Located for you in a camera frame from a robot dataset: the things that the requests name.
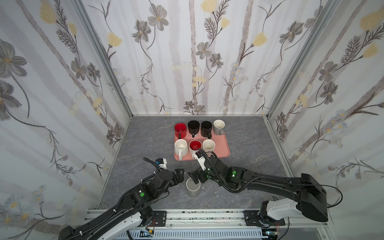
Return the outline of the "black mug white base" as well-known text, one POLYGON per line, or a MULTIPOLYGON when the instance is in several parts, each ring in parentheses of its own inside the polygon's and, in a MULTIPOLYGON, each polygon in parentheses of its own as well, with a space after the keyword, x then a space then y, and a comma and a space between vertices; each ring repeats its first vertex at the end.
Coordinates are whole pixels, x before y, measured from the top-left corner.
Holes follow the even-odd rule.
POLYGON ((188 131, 189 131, 189 134, 192 136, 192 138, 194 138, 199 133, 199 130, 200 130, 199 121, 192 120, 188 122, 188 131))

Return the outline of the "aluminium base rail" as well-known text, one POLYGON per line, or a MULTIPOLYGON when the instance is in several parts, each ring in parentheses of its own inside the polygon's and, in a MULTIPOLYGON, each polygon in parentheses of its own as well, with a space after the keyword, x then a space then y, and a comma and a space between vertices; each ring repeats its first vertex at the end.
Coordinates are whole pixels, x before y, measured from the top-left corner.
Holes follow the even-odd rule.
POLYGON ((284 218, 286 225, 261 228, 246 225, 244 213, 255 209, 166 211, 164 227, 151 224, 122 232, 112 240, 332 240, 327 224, 304 217, 284 218))

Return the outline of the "pink plastic tray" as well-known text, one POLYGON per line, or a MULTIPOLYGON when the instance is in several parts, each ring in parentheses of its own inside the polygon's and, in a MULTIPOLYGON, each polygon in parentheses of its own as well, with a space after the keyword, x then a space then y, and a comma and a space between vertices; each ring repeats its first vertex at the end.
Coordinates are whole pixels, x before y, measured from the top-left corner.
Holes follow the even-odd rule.
MULTIPOLYGON (((205 138, 201 135, 200 131, 193 138, 192 135, 189 133, 188 128, 186 131, 186 136, 182 139, 186 140, 188 145, 193 140, 198 140, 201 143, 203 143, 204 140, 208 140, 208 138, 205 138)), ((178 140, 178 135, 176 135, 174 137, 174 142, 176 142, 177 140, 178 140)), ((226 158, 230 155, 230 149, 229 149, 229 145, 228 145, 227 138, 226 138, 225 134, 217 136, 214 133, 212 133, 212 139, 211 140, 215 142, 216 146, 213 149, 213 151, 215 152, 215 154, 217 155, 218 158, 226 158)), ((194 160, 193 156, 189 153, 189 146, 187 146, 187 149, 188 149, 188 154, 186 154, 185 156, 182 157, 182 161, 194 160)), ((178 153, 174 153, 174 158, 176 161, 180 161, 178 153)))

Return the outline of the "white ribbed mug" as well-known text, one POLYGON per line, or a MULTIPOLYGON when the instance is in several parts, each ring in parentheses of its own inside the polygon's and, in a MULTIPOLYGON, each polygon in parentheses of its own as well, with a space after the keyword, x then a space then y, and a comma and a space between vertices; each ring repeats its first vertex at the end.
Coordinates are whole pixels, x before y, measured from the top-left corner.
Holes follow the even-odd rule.
POLYGON ((184 139, 176 140, 174 144, 174 153, 176 155, 176 160, 182 161, 183 157, 189 153, 187 141, 184 139))

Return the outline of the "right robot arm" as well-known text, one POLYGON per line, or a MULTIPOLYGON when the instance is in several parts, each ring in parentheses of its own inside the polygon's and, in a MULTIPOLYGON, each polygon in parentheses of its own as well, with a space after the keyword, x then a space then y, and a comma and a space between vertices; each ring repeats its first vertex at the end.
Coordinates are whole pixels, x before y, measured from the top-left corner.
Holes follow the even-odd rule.
POLYGON ((188 173, 195 184, 211 180, 233 194, 248 189, 281 196, 281 200, 263 202, 259 212, 262 221, 297 216, 321 223, 329 220, 328 209, 331 205, 327 202, 327 185, 321 185, 309 174, 278 177, 229 167, 215 154, 208 156, 202 149, 198 150, 195 159, 200 167, 188 173))

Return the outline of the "black mug white rim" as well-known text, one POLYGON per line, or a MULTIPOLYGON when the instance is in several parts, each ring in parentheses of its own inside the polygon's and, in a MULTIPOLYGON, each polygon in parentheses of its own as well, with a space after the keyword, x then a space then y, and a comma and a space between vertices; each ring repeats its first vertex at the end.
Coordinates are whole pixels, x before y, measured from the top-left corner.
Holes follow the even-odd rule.
POLYGON ((212 138, 212 123, 209 121, 203 121, 201 123, 201 135, 204 138, 211 139, 212 138))

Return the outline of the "red mug black handle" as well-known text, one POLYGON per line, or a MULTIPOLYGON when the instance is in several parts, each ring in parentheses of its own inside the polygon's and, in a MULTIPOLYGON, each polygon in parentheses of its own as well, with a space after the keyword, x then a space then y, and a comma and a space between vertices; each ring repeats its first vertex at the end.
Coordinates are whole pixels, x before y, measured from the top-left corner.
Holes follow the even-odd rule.
POLYGON ((187 136, 187 125, 184 123, 178 123, 174 126, 175 138, 184 139, 187 136))

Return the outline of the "pink mug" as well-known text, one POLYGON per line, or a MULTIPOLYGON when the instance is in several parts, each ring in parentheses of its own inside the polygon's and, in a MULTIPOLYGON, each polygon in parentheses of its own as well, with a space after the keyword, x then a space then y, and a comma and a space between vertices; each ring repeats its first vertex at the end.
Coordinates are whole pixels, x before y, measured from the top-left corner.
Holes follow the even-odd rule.
POLYGON ((207 139, 203 141, 202 148, 205 152, 212 152, 216 147, 213 140, 207 139))

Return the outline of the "cream mug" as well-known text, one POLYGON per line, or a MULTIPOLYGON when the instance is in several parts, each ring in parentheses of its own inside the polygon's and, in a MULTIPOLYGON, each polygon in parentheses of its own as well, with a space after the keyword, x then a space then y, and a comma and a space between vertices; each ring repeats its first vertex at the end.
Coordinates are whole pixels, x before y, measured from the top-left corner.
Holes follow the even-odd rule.
POLYGON ((192 159, 195 158, 194 156, 196 155, 196 153, 201 147, 202 147, 202 143, 199 140, 192 140, 189 143, 189 153, 192 156, 192 159))

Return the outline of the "light grey mug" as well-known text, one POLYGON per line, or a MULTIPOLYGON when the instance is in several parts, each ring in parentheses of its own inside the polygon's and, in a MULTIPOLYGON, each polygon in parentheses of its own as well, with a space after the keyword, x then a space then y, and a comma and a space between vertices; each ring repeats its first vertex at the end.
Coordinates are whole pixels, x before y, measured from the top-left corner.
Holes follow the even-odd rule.
POLYGON ((215 135, 217 135, 217 136, 224 135, 225 126, 226 126, 226 124, 223 120, 215 120, 213 122, 213 128, 214 128, 215 135))

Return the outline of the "dark grey mug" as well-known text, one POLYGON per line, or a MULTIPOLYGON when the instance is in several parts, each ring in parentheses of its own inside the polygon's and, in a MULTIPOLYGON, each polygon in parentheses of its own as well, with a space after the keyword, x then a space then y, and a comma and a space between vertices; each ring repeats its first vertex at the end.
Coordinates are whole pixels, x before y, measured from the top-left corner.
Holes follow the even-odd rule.
POLYGON ((192 178, 188 178, 186 181, 187 195, 190 198, 196 198, 201 192, 201 182, 198 180, 196 184, 192 178))

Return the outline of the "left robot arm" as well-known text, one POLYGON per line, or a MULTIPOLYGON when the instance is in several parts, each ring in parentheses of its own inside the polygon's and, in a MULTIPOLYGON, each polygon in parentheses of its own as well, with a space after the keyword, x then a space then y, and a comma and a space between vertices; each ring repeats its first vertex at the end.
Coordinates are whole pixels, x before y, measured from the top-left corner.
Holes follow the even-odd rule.
POLYGON ((154 218, 151 204, 158 201, 162 194, 168 193, 169 188, 181 184, 185 179, 185 170, 167 170, 160 166, 166 163, 164 160, 143 160, 155 166, 153 174, 126 191, 118 202, 103 214, 79 227, 67 226, 62 229, 59 239, 112 240, 122 232, 150 224, 154 218))

